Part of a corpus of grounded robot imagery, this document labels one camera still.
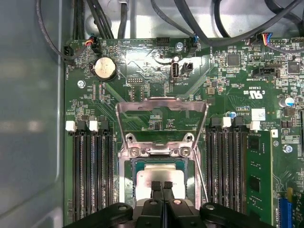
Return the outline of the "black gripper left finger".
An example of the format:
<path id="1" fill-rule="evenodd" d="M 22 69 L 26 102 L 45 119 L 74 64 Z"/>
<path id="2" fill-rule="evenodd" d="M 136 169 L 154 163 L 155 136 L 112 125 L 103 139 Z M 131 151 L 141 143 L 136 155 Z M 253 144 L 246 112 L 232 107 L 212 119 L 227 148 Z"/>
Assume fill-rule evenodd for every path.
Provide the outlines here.
<path id="1" fill-rule="evenodd" d="M 160 228 L 162 226 L 162 184 L 152 181 L 151 198 L 137 202 L 135 208 L 115 203 L 85 218 L 66 225 L 67 228 Z"/>

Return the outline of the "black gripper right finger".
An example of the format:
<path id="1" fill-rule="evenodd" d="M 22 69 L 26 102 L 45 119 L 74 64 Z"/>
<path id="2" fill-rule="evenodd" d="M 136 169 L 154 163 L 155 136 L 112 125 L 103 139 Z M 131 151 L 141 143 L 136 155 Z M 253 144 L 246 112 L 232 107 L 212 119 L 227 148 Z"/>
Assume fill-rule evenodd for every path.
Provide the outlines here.
<path id="1" fill-rule="evenodd" d="M 163 186 L 169 218 L 174 228 L 272 228 L 257 215 L 245 215 L 217 203 L 205 203 L 200 209 L 184 199 L 174 197 L 173 184 Z"/>

